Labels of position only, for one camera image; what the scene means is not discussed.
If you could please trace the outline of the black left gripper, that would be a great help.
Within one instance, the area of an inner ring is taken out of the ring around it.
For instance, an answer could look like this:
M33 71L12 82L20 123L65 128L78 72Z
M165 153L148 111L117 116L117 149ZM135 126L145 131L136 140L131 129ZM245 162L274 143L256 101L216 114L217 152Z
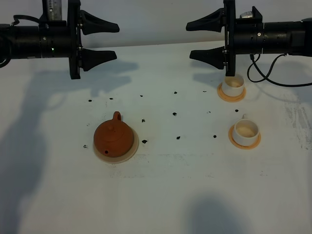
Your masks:
M69 0L67 20L47 21L39 19L39 34L42 58L68 58L71 79L80 79L80 67L86 72L92 68L117 59L114 51L94 51L81 49L81 36L78 27L81 15L81 29L84 35L95 33L118 33L116 23L97 18L80 10L79 0Z

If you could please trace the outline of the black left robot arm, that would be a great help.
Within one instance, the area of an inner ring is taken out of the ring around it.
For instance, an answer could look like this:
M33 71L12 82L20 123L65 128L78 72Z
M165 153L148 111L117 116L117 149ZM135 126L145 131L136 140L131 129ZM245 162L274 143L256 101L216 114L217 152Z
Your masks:
M13 59L68 58L71 79L79 79L81 69L86 72L117 59L114 51L83 48L81 35L117 33L120 28L80 6L79 0L68 1L67 20L62 20L61 1L44 0L40 18L14 15L11 24L1 24L0 66Z

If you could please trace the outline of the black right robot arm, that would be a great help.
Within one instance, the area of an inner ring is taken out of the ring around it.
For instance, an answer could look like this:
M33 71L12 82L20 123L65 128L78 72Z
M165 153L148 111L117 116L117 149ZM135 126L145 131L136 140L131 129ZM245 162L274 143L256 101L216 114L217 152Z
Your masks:
M225 33L225 45L210 50L193 50L190 58L235 75L236 55L288 54L312 55L312 20L263 22L261 13L252 10L236 17L235 1L225 0L223 8L187 23L187 31Z

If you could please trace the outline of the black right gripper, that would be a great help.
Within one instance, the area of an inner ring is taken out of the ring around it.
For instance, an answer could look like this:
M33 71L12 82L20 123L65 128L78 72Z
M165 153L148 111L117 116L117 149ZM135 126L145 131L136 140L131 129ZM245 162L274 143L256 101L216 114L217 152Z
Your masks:
M217 69L225 67L226 76L235 75L236 55L259 54L262 51L262 23L244 23L236 18L235 1L225 0L224 7L187 23L187 31L221 32L224 28L225 47L210 50L192 50L189 58Z

